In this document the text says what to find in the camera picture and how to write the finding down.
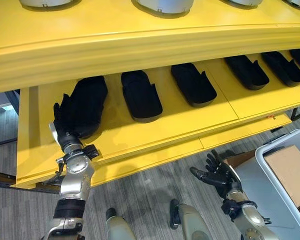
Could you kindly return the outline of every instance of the gray carpet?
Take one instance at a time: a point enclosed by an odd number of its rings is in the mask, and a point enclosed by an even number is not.
[[[13,111],[0,114],[0,141],[16,136],[17,121]],[[250,151],[294,129],[300,129],[300,120],[274,134],[264,132],[216,150],[237,154]],[[181,229],[171,230],[168,223],[169,202],[177,198],[198,209],[214,240],[239,240],[238,230],[220,209],[222,201],[215,189],[200,183],[189,172],[190,166],[203,169],[206,155],[201,152],[93,188],[84,213],[86,239],[106,239],[105,212],[114,207],[131,225],[138,240],[182,240]],[[16,143],[0,146],[0,172],[15,175],[15,165]],[[42,237],[57,200],[53,194],[0,188],[0,240]]]

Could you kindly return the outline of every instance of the gray plastic bin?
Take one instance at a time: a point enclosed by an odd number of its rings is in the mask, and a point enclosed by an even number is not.
[[[235,169],[243,190],[251,201],[256,202],[260,214],[270,218],[272,224],[268,227],[280,240],[300,240],[300,213],[263,154],[273,148],[291,145],[300,151],[300,129],[259,147],[255,157]]]

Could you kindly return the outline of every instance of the yellow shelving unit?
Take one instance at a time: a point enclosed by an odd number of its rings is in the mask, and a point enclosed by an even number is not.
[[[300,48],[300,10],[283,0],[254,9],[195,0],[165,19],[130,0],[82,0],[31,11],[0,0],[0,92],[89,76]]]
[[[256,53],[297,48],[300,10],[283,0],[253,9],[195,0],[187,15],[169,19],[130,0],[82,0],[54,11],[0,0],[0,92],[21,88],[16,186],[33,188],[54,175],[63,154],[48,123],[53,104],[79,79],[105,75],[109,89],[101,126],[85,141],[101,153],[93,160],[95,186],[288,124],[281,113],[300,106],[300,85],[284,86]],[[265,88],[245,89],[222,59],[243,54],[259,60],[270,78]],[[206,71],[217,91],[209,106],[188,106],[178,90],[169,66],[187,62]],[[163,106],[147,124],[131,119],[122,95],[119,73],[139,69]]]
[[[254,54],[248,57],[259,58]],[[147,69],[145,72],[150,82],[156,84],[163,106],[162,116],[151,123],[132,120],[122,93],[121,75],[105,76],[108,97],[101,126],[84,141],[94,144],[101,154],[93,160],[96,168],[101,169],[94,176],[93,185],[288,124],[290,119],[277,113],[300,106],[300,85],[284,86],[269,69],[264,68],[270,83],[251,91],[241,86],[222,58],[194,64],[200,72],[206,71],[217,98],[206,107],[193,108],[180,93],[170,67]],[[48,123],[54,120],[54,103],[61,102],[63,93],[70,94],[76,82],[62,81],[21,90],[17,187],[30,188],[54,175],[55,160],[63,153],[54,142]]]

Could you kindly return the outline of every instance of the black cable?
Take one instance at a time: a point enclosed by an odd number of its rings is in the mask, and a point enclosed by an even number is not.
[[[0,141],[0,146],[1,146],[1,145],[5,145],[5,144],[9,144],[9,143],[16,142],[17,140],[18,140],[18,138],[17,138],[17,137],[15,137],[15,138],[12,138],[12,139],[8,139],[8,140]]]

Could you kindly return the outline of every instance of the robotic arm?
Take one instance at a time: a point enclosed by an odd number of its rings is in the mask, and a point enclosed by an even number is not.
[[[57,160],[66,165],[66,175],[60,188],[60,199],[54,210],[48,231],[42,240],[84,240],[80,235],[83,215],[90,191],[90,181],[95,170],[91,159],[98,156],[94,145],[83,147],[74,136],[63,146],[65,155]]]
[[[66,175],[61,183],[60,199],[47,232],[41,240],[84,240],[80,235],[89,196],[91,177],[95,172],[91,160],[99,155],[94,145],[83,146],[80,139],[91,136],[99,127],[108,90],[103,76],[79,81],[71,96],[63,95],[61,105],[53,107],[50,129],[64,156],[57,159],[59,173],[64,165]]]
[[[271,224],[270,219],[261,216],[257,204],[244,193],[236,173],[220,159],[215,150],[212,150],[212,154],[214,156],[208,154],[206,160],[208,171],[195,167],[191,167],[190,171],[200,181],[215,186],[219,196],[224,199],[221,209],[241,232],[241,240],[279,240],[267,228],[267,224]]]

